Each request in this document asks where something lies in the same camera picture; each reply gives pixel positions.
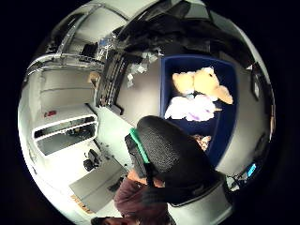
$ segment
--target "blue container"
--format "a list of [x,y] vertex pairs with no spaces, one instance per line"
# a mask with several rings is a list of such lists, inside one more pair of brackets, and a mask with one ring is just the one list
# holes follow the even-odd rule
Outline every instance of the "blue container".
[[212,136],[212,141],[205,153],[216,167],[231,140],[236,119],[238,93],[236,75],[232,63],[204,55],[182,54],[161,58],[160,116],[164,117],[170,100],[178,96],[173,86],[172,75],[175,72],[196,71],[208,67],[214,68],[220,84],[226,86],[230,91],[233,97],[233,105],[228,105],[219,100],[216,101],[216,106],[221,108],[222,111],[215,112],[215,117],[208,121],[189,122],[186,119],[172,120],[171,118],[168,120],[190,135]]

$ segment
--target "white stuffed animal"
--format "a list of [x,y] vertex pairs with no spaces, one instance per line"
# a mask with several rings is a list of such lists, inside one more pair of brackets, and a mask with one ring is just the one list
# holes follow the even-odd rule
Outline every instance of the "white stuffed animal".
[[219,111],[212,99],[206,95],[195,98],[173,97],[165,112],[165,119],[183,119],[188,121],[207,121],[214,118],[214,112]]

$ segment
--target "teddy bear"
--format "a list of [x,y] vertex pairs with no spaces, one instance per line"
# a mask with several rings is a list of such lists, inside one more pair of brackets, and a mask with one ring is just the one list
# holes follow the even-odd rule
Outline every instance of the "teddy bear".
[[195,72],[182,72],[172,75],[176,89],[184,96],[194,93],[194,74]]
[[227,87],[219,84],[212,67],[203,67],[196,72],[174,73],[172,80],[176,89],[184,96],[194,90],[209,96],[213,101],[219,98],[227,104],[233,104],[233,97]]
[[214,118],[214,112],[220,111],[210,97],[197,95],[195,98],[173,97],[165,112],[165,119],[183,119],[188,121],[207,121]]

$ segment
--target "green object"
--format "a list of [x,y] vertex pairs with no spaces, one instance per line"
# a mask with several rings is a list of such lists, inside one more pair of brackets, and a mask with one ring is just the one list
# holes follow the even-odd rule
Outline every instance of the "green object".
[[150,163],[147,154],[143,150],[143,145],[140,141],[139,135],[138,135],[137,130],[135,128],[130,129],[130,136],[133,139],[133,141],[138,145],[139,151],[142,155],[143,162],[144,163]]

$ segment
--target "trash bin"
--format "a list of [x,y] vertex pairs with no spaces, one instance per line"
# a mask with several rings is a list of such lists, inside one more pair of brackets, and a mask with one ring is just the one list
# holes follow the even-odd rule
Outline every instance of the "trash bin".
[[228,105],[220,100],[216,101],[216,106],[222,111],[215,112],[215,117],[208,121],[187,121],[185,118],[181,120],[169,118],[168,120],[190,135],[212,136],[205,153],[216,167],[231,139],[236,119],[238,93],[236,74],[232,63],[204,55],[182,54],[161,58],[160,116],[164,117],[170,100],[178,96],[173,85],[172,75],[175,72],[196,71],[207,67],[213,67],[220,84],[228,88],[233,97],[233,105]]

